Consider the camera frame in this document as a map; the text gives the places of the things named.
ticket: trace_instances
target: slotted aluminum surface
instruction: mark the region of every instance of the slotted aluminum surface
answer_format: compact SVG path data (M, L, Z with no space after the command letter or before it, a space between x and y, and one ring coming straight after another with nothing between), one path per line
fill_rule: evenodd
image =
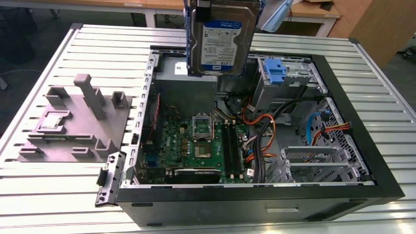
M183 31L83 25L70 29L30 94L0 139L0 233L107 233L159 230L171 233L411 233L416 229L414 114L367 56L346 39L255 35L253 51L323 55L362 118L378 150L401 185L405 198L367 207L329 223L137 227L118 207L94 208L101 163L18 163L19 144L46 105L49 85L78 90L71 79L89 73L102 94L134 96L129 117L138 111L142 76L150 45L185 46ZM126 130L133 127L127 121ZM123 142L130 139L125 133Z

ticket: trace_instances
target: blue drive bay latch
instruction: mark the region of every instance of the blue drive bay latch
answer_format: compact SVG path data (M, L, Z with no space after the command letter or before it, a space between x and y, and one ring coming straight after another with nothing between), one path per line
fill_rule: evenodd
M281 84L286 78L286 69L277 58L263 59L263 69L269 77L270 84Z

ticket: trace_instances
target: hard drive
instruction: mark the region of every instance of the hard drive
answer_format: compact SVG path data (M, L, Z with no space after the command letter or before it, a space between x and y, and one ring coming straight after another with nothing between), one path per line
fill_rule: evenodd
M187 73L239 76L262 9L261 0L190 0Z

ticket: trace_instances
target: ram slot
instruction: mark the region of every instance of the ram slot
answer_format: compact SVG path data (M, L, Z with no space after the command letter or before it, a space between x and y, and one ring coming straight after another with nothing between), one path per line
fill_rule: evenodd
M241 162L238 155L238 139L234 132L234 123L231 123L227 127L227 141L229 154L233 163L233 174L234 176L238 176L241 174Z
M227 123L221 126L221 138L222 138L222 152L223 152L223 165L225 165L225 176L233 177L233 162L229 155L229 141L227 141Z

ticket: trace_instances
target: green circuit board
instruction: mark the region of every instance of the green circuit board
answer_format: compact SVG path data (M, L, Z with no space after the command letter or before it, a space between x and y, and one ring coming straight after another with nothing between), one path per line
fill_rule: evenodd
M242 176L242 179L235 176L229 178L225 176L223 166L223 154L222 154L222 138L221 138L221 122L215 121L213 126L213 138L209 141L191 140L191 121L169 120L163 123L161 133L161 149L157 156L151 156L150 160L154 161L151 165L155 168L205 168L217 169L221 171L219 183L245 183L247 178ZM201 132L207 132L207 122L197 122L195 130L201 129ZM235 134L238 138L238 144L241 144L241 138L245 135L246 129L243 124L235 125ZM149 177L153 179L150 183L162 183L161 171L151 170L149 168Z

